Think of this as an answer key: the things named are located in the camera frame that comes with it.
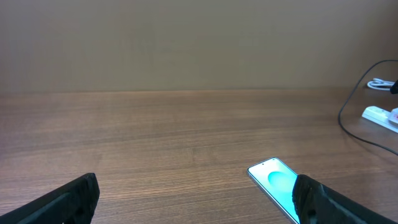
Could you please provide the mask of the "blue Galaxy smartphone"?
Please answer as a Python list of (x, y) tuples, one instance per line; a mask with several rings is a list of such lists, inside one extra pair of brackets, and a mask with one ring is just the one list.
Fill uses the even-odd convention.
[(299, 224), (293, 203), (293, 189), (297, 174), (276, 157), (247, 169), (248, 175), (274, 205), (292, 222)]

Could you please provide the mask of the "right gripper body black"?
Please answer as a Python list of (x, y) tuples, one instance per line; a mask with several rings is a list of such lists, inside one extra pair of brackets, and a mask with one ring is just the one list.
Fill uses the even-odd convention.
[(391, 94), (398, 94), (398, 80), (389, 89)]

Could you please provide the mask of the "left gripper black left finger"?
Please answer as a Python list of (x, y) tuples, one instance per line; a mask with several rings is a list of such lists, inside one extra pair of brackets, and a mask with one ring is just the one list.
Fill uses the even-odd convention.
[(81, 177), (1, 216), (1, 224), (90, 224), (100, 189), (94, 173)]

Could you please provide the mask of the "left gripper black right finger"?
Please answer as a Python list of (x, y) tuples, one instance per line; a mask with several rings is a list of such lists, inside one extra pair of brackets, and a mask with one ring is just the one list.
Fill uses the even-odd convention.
[(292, 201), (301, 224), (395, 224), (304, 174), (297, 176)]

